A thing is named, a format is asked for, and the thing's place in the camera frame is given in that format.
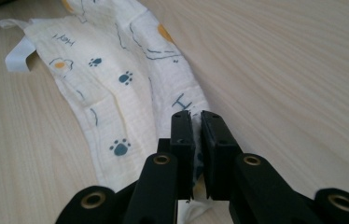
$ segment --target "folded cloth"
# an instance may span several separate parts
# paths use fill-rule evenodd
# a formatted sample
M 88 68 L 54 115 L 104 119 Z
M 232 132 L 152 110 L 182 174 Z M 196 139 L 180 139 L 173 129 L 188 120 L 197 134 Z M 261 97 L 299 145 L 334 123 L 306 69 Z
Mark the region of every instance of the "folded cloth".
M 119 191 L 136 180 L 171 116 L 189 110 L 197 141 L 195 199 L 178 222 L 204 212 L 200 112 L 208 110 L 186 59 L 154 15 L 135 0 L 63 0 L 74 16 L 27 26 L 89 143 L 99 184 Z

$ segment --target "light wood surface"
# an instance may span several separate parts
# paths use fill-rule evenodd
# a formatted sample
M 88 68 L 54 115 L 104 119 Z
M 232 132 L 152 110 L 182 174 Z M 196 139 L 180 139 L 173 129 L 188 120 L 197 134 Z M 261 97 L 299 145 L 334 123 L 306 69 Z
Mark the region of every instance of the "light wood surface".
M 246 152 L 308 197 L 349 191 L 349 1 L 142 0 L 187 57 Z M 57 0 L 18 0 L 0 20 L 67 15 Z M 37 55 L 8 73 L 21 40 L 0 28 L 0 223 L 53 223 L 97 183 L 77 120 Z M 227 204 L 194 223 L 230 223 Z

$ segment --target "paw print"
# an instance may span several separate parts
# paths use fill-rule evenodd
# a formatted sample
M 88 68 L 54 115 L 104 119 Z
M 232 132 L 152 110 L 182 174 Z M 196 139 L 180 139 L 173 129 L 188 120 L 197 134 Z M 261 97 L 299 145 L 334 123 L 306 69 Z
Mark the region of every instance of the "paw print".
M 128 148 L 131 146 L 130 143 L 127 143 L 126 138 L 122 139 L 122 142 L 119 140 L 114 141 L 114 146 L 110 147 L 110 150 L 114 150 L 114 155 L 123 156 L 128 152 Z
M 99 63 L 102 62 L 102 59 L 101 58 L 97 58 L 97 59 L 91 59 L 89 65 L 90 67 L 94 66 L 96 67 L 97 65 L 99 65 Z
M 126 71 L 125 74 L 123 74 L 119 77 L 119 82 L 125 83 L 125 85 L 128 86 L 129 83 L 132 81 L 132 75 L 133 75 L 133 73 Z

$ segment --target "wood grain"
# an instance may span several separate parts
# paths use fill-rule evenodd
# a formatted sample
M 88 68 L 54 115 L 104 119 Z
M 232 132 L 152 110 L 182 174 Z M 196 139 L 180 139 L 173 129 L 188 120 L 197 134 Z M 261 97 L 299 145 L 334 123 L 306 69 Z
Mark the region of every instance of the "wood grain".
M 142 0 L 188 59 L 246 152 L 308 197 L 349 191 L 349 1 Z M 60 1 L 19 0 L 0 20 L 67 15 Z M 22 38 L 0 28 L 0 223 L 53 223 L 96 184 L 88 145 L 47 67 L 9 74 Z M 193 223 L 230 223 L 219 203 Z

